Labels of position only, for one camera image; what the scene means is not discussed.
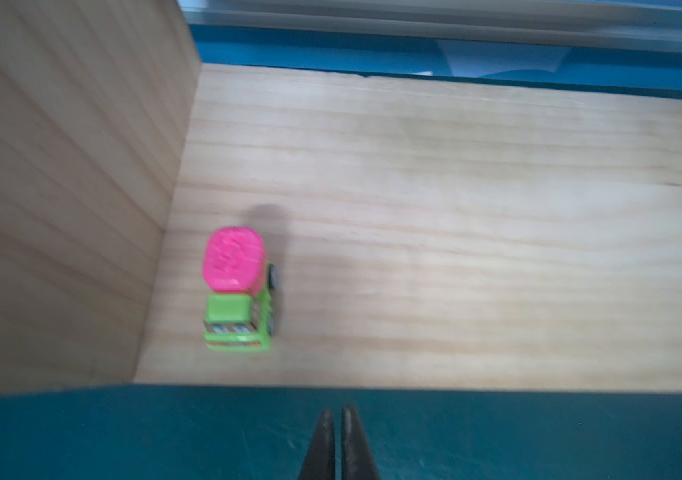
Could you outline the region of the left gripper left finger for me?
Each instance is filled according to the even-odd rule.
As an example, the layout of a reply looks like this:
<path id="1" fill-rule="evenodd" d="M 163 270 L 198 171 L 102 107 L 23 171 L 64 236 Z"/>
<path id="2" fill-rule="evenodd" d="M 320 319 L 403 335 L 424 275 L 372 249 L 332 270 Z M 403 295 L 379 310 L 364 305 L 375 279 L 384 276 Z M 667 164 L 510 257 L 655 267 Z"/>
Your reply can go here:
<path id="1" fill-rule="evenodd" d="M 334 417 L 321 412 L 298 476 L 299 480 L 335 480 Z"/>

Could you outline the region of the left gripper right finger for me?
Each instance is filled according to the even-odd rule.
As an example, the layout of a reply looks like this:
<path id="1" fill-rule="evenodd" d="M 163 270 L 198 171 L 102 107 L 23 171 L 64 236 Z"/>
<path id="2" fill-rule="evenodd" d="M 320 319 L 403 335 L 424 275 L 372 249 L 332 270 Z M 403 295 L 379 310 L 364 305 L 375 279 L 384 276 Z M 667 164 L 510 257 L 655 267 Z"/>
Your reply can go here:
<path id="1" fill-rule="evenodd" d="M 380 480 L 367 436 L 357 408 L 347 404 L 342 409 L 342 465 L 343 480 Z"/>

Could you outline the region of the pink cab green truck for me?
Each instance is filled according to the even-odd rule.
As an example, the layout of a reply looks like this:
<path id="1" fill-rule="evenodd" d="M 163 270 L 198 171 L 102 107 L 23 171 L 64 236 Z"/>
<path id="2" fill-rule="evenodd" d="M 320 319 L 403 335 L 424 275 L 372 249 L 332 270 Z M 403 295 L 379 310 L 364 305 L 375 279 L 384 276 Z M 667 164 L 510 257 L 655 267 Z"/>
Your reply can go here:
<path id="1" fill-rule="evenodd" d="M 202 277 L 211 290 L 203 318 L 207 347 L 218 352 L 270 350 L 277 271 L 261 235 L 242 226 L 216 230 L 206 244 Z"/>

